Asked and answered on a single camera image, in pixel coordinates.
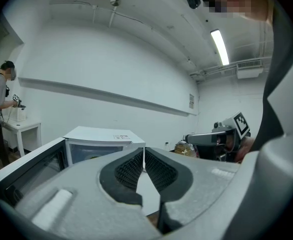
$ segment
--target floor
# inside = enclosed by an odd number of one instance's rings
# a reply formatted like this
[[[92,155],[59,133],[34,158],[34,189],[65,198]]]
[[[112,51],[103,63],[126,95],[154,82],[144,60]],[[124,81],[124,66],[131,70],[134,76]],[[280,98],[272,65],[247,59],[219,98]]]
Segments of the floor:
[[[10,161],[10,163],[14,162],[15,160],[18,160],[20,158],[20,152],[15,152],[15,153],[12,153],[12,152],[9,152],[8,154],[8,160]],[[0,160],[0,169],[3,168],[3,165],[2,165],[2,161]]]
[[[159,220],[159,212],[156,211],[148,216],[146,216],[148,218],[148,220],[151,222],[151,224],[157,228],[158,225],[158,220]]]

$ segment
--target air vent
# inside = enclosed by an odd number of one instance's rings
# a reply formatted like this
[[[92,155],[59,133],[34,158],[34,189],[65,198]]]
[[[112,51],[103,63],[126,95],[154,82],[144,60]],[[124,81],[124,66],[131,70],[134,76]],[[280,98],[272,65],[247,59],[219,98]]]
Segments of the air vent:
[[[262,67],[262,61],[260,59],[239,62],[239,63],[236,64],[236,68],[238,70],[251,69],[251,68],[259,68],[259,67]]]
[[[190,77],[197,82],[203,82],[205,80],[205,78],[199,73],[192,73],[190,74]]]
[[[236,76],[238,79],[257,78],[263,72],[261,60],[251,60],[236,64]]]

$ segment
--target table leg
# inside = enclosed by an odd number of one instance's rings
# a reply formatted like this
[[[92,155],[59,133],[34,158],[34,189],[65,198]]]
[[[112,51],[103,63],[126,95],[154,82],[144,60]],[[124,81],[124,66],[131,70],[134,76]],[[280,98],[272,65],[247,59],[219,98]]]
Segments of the table leg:
[[[42,146],[42,139],[41,139],[41,124],[38,125],[36,128],[36,138],[37,138],[37,147]]]
[[[25,151],[24,151],[24,149],[23,149],[21,131],[18,131],[18,132],[16,133],[16,136],[17,136],[17,147],[18,147],[18,150],[20,151],[20,155],[21,155],[21,157],[24,157],[24,155],[25,155]]]

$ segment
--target pipe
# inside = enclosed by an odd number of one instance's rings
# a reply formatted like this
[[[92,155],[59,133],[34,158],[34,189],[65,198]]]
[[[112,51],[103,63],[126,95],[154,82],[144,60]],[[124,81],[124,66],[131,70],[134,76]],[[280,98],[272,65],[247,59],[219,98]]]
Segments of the pipe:
[[[117,8],[118,8],[117,6],[115,6],[115,7],[113,8],[113,11],[112,11],[112,14],[111,14],[111,18],[110,18],[110,22],[108,23],[108,27],[109,27],[109,28],[110,28],[111,25],[112,25],[113,18],[115,17],[115,14],[116,14]]]
[[[234,67],[234,64],[236,63],[241,63],[241,62],[250,62],[250,61],[256,61],[256,60],[266,60],[266,59],[271,59],[272,56],[265,56],[265,57],[257,57],[257,58],[250,58],[250,59],[243,59],[243,60],[238,60],[238,61],[235,61],[235,62],[231,62],[229,65],[227,66],[211,66],[211,67],[207,67],[207,68],[204,68],[204,69],[201,69],[201,70],[198,70],[196,72],[201,72],[201,71],[207,71],[207,70],[211,70],[211,69],[217,69],[217,70],[223,70],[225,68],[232,68]]]
[[[95,6],[94,12],[93,12],[93,19],[92,19],[93,24],[95,23],[97,9],[98,9],[98,6]]]
[[[72,5],[85,5],[85,6],[92,6],[89,2],[84,1],[51,1],[50,5],[63,5],[63,4],[72,4]]]
[[[266,40],[266,41],[261,41],[261,42],[258,42],[259,44],[263,44],[263,43],[273,43],[273,40]],[[254,46],[256,45],[257,43],[256,42],[252,42],[252,43],[249,43],[249,44],[244,44],[244,45],[241,45],[241,46],[237,46],[237,47],[234,47],[233,49],[239,49],[239,48],[242,48],[242,47],[247,47],[247,46]]]
[[[115,6],[113,8],[113,11],[112,11],[112,14],[111,14],[111,18],[110,18],[110,22],[108,23],[108,27],[111,28],[111,25],[112,25],[112,22],[113,22],[113,19],[115,17],[115,14],[116,14],[116,11],[117,11],[117,8],[118,6]]]
[[[206,70],[206,69],[203,69],[203,70],[199,70],[199,71],[190,73],[189,75],[191,77],[193,77],[193,76],[202,76],[202,77],[205,78],[206,76],[211,76],[211,75],[214,75],[214,74],[217,74],[217,73],[224,73],[225,71],[232,71],[232,74],[234,75],[235,70],[237,69],[237,63],[239,63],[239,62],[249,62],[249,61],[252,61],[252,60],[263,60],[263,59],[270,59],[270,58],[271,57],[268,56],[268,57],[260,57],[260,58],[239,60],[239,61],[230,63],[227,66],[210,67],[209,69],[213,69],[213,68],[217,68],[217,69],[215,71],[207,72],[206,74],[203,74],[203,72]],[[270,65],[263,63],[263,66],[266,67],[266,68],[263,68],[263,72],[268,72]]]

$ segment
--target white box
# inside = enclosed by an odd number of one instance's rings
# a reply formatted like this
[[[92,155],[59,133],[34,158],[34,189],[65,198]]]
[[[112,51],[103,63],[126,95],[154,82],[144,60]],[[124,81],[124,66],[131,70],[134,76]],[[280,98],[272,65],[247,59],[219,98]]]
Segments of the white box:
[[[68,165],[115,153],[144,148],[146,143],[130,130],[78,126],[64,136]]]
[[[26,108],[11,107],[9,118],[17,122],[27,119]]]

